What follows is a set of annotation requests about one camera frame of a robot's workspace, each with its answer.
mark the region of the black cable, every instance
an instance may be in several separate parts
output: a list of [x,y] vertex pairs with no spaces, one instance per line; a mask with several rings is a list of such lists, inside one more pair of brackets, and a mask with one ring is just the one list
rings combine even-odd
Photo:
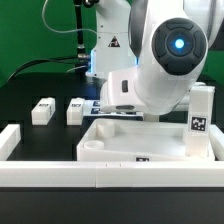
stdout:
[[66,56],[66,57],[57,57],[57,58],[49,58],[49,59],[40,59],[40,60],[33,60],[30,62],[27,62],[23,65],[21,65],[19,68],[13,72],[9,78],[7,79],[6,83],[9,82],[12,78],[14,78],[18,73],[20,73],[22,70],[29,68],[34,65],[43,64],[43,63],[61,63],[61,64],[74,64],[73,62],[65,62],[65,60],[71,60],[71,59],[78,59],[78,56]]

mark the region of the cable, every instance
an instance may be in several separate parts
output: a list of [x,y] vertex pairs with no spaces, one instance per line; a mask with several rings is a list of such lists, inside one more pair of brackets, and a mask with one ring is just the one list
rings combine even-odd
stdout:
[[74,32],[79,32],[79,31],[88,31],[88,32],[92,32],[97,34],[96,31],[91,30],[91,29],[86,29],[86,28],[82,28],[82,29],[75,29],[75,30],[67,30],[67,31],[62,31],[62,30],[55,30],[53,28],[51,28],[47,22],[46,22],[46,18],[45,18],[45,14],[46,14],[46,8],[47,8],[47,4],[48,4],[49,0],[45,0],[43,9],[42,9],[42,20],[44,25],[51,31],[55,32],[55,33],[60,33],[60,34],[66,34],[66,33],[74,33]]
[[78,56],[67,56],[67,57],[58,57],[58,58],[49,58],[49,59],[40,59],[40,60],[34,60],[27,62],[23,65],[21,65],[19,68],[16,69],[15,72],[13,72],[9,78],[7,79],[6,83],[9,82],[10,79],[14,78],[18,73],[20,73],[22,70],[29,68],[34,65],[43,64],[43,63],[61,63],[61,64],[74,64],[74,62],[65,62],[65,60],[71,60],[71,59],[78,59]]
[[74,67],[74,68],[69,69],[69,70],[67,71],[67,73],[70,73],[70,72],[72,72],[72,71],[74,71],[74,70],[77,70],[77,69],[80,69],[80,68],[86,68],[86,67],[88,67],[88,66],[87,66],[87,65],[83,65],[83,66]]

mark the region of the white box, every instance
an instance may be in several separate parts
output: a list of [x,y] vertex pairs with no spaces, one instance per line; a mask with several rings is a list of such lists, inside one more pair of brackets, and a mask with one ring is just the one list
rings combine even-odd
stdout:
[[9,124],[0,133],[0,160],[5,161],[21,139],[20,126]]
[[32,110],[33,125],[47,125],[55,112],[55,99],[42,98]]
[[67,125],[81,125],[83,119],[83,105],[85,100],[82,98],[72,99],[67,109]]

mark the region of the warning label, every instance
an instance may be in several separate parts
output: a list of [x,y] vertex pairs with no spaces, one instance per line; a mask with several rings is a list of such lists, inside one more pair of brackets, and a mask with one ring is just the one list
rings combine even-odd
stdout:
[[120,47],[117,37],[114,36],[108,47]]

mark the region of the sticker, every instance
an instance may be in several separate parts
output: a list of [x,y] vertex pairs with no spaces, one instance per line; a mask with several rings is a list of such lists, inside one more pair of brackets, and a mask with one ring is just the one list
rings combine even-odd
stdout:
[[120,47],[116,36],[113,37],[108,47]]
[[100,111],[100,108],[92,108],[91,114],[110,114]]
[[205,117],[192,117],[191,118],[191,131],[206,132],[207,118]]
[[72,104],[72,107],[81,107],[81,104]]
[[94,101],[93,106],[94,107],[100,107],[100,101]]
[[49,105],[49,104],[44,104],[44,103],[39,104],[40,107],[47,107],[48,105]]
[[136,157],[136,162],[149,162],[148,157]]

